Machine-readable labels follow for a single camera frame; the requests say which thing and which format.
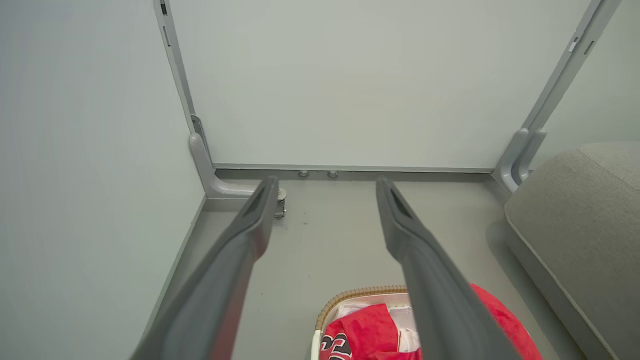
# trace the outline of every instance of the gray bracket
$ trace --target gray bracket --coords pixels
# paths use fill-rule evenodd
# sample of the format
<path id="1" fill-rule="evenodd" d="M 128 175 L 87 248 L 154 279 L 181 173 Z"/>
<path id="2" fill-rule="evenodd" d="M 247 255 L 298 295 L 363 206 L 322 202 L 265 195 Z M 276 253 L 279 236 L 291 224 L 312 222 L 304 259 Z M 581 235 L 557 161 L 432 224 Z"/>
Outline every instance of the gray bracket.
<path id="1" fill-rule="evenodd" d="M 185 116 L 187 116 L 187 125 L 191 131 L 189 137 L 189 148 L 191 155 L 196 163 L 196 168 L 200 174 L 200 180 L 208 199 L 247 199 L 255 191 L 255 186 L 243 184 L 230 184 L 220 180 L 216 176 L 216 169 L 213 168 L 211 161 L 211 153 L 207 145 L 204 135 L 202 121 L 195 115 L 195 107 L 189 90 L 187 81 L 187 73 L 184 70 L 184 62 L 180 53 L 180 45 L 178 44 L 178 34 L 173 23 L 171 14 L 171 4 L 169 0 L 154 0 L 154 8 L 156 10 L 156 18 L 160 29 L 160 36 L 163 38 L 164 50 L 166 51 L 169 66 L 173 74 L 175 86 L 178 90 L 178 96 L 182 103 Z M 284 217 L 284 199 L 287 192 L 280 188 L 278 191 L 278 204 L 276 205 L 275 217 Z"/>
<path id="2" fill-rule="evenodd" d="M 492 176 L 509 193 L 529 176 L 531 161 L 547 135 L 543 126 L 593 51 L 620 1 L 591 0 L 536 104 L 500 157 Z"/>
<path id="3" fill-rule="evenodd" d="M 200 134 L 192 133 L 189 136 L 189 149 L 208 199 L 242 199 L 253 195 L 256 188 L 255 185 L 227 183 L 216 176 L 216 169 L 211 164 L 209 154 Z M 287 211 L 284 208 L 286 196 L 287 192 L 283 188 L 279 188 L 278 204 L 276 205 L 274 217 L 284 217 Z"/>

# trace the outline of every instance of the light gray wall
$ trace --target light gray wall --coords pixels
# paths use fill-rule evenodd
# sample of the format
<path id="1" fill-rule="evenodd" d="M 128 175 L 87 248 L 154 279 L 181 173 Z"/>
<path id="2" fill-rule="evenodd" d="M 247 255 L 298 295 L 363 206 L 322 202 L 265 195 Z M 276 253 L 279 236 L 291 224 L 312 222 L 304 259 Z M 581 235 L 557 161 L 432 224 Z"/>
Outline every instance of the light gray wall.
<path id="1" fill-rule="evenodd" d="M 0 358 L 124 359 L 204 192 L 151 0 L 0 3 Z"/>
<path id="2" fill-rule="evenodd" d="M 531 168 L 585 143 L 640 141 L 640 2 L 623 0 L 545 124 Z"/>
<path id="3" fill-rule="evenodd" d="M 493 169 L 588 4 L 172 0 L 171 9 L 214 163 Z"/>

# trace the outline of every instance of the gray sofa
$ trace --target gray sofa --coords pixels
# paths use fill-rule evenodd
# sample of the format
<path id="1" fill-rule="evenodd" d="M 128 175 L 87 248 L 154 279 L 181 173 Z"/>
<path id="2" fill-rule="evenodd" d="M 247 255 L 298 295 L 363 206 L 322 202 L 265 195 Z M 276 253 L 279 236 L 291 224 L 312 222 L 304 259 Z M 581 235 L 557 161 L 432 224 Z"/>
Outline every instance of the gray sofa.
<path id="1" fill-rule="evenodd" d="M 505 205 L 509 246 L 589 359 L 640 359 L 640 143 L 538 167 Z"/>

